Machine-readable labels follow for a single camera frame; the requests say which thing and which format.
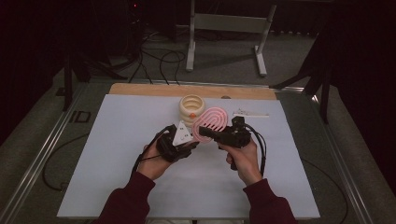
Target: person's right hand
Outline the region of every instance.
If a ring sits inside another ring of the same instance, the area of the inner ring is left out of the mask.
[[[232,164],[233,161],[238,169],[238,175],[247,186],[262,180],[259,164],[257,163],[257,145],[250,138],[247,146],[242,148],[229,147],[218,143],[219,147],[228,152],[226,161]]]

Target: stand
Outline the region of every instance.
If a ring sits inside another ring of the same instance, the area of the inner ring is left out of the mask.
[[[78,80],[83,82],[88,82],[91,78],[87,66],[99,69],[114,79],[121,80],[127,78],[114,73],[99,62],[91,59],[86,54],[76,52],[68,44],[65,44],[64,48],[64,111],[68,109],[73,101],[73,71],[75,72]]]
[[[280,90],[305,77],[311,77],[304,87],[303,93],[309,96],[314,96],[320,86],[322,86],[319,113],[323,121],[327,124],[329,123],[327,119],[327,104],[329,102],[331,76],[332,67],[330,64],[325,64],[322,66],[311,67],[306,70],[300,70],[297,76],[291,77],[279,84],[269,86],[269,88]]]
[[[264,48],[265,40],[268,36],[275,11],[276,5],[272,5],[267,18],[201,14],[195,13],[195,0],[191,0],[190,44],[189,52],[187,54],[186,70],[189,72],[193,70],[195,55],[195,29],[247,32],[262,34],[260,45],[255,46],[255,54],[260,76],[265,77],[267,75],[267,70],[262,57],[262,49]]]

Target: person's left hand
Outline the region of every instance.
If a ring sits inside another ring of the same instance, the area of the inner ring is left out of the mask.
[[[151,147],[145,153],[145,158],[155,157],[160,155],[160,152],[157,149],[157,140],[151,145]],[[156,158],[148,159],[145,161],[141,161],[139,167],[137,168],[137,172],[151,180],[155,180],[165,173],[165,170],[172,164],[172,162],[166,161],[163,157],[159,156]]]

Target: spiral object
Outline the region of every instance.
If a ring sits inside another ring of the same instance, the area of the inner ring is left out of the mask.
[[[186,95],[179,102],[179,117],[187,127],[205,111],[205,101],[197,95]]]
[[[228,116],[224,109],[220,107],[210,107],[192,124],[192,137],[195,141],[208,143],[212,138],[201,136],[199,134],[199,127],[203,126],[213,131],[221,132],[227,126],[227,122]]]

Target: metal rail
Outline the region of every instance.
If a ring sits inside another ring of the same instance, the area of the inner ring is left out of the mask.
[[[318,111],[318,105],[319,105],[318,98],[314,96],[311,101],[311,106],[313,107],[314,110]],[[361,193],[358,188],[358,185],[355,183],[352,174],[349,172],[344,157],[339,147],[336,144],[336,141],[334,139],[334,136],[332,135],[332,131],[330,130],[330,127],[323,122],[323,119],[321,118],[319,112],[314,114],[316,115],[316,119],[318,119],[318,121],[322,123],[321,127],[323,129],[323,132],[325,132],[326,134],[327,140],[330,143],[330,149],[331,149],[330,153],[332,155],[332,159],[334,160],[334,165],[337,168],[341,180],[343,181],[344,187],[346,189],[346,193],[356,212],[359,222],[362,224],[374,223],[367,209],[367,206],[363,198],[361,197]]]
[[[78,83],[78,87],[73,96],[73,99],[75,100],[69,106],[68,110],[63,112],[62,115],[59,117],[54,128],[49,134],[49,137],[35,156],[35,159],[30,164],[29,168],[26,170],[25,174],[21,179],[21,182],[18,184],[16,190],[6,204],[6,207],[2,210],[0,214],[1,224],[10,224],[14,221],[16,215],[23,206],[23,203],[26,200],[30,190],[35,184],[35,181],[40,175],[45,162],[47,161],[50,153],[58,142],[58,139],[61,136],[62,132],[64,131],[64,127],[67,125],[67,121],[69,121],[70,117],[72,116],[79,96],[84,92],[87,85],[88,84],[86,83]]]

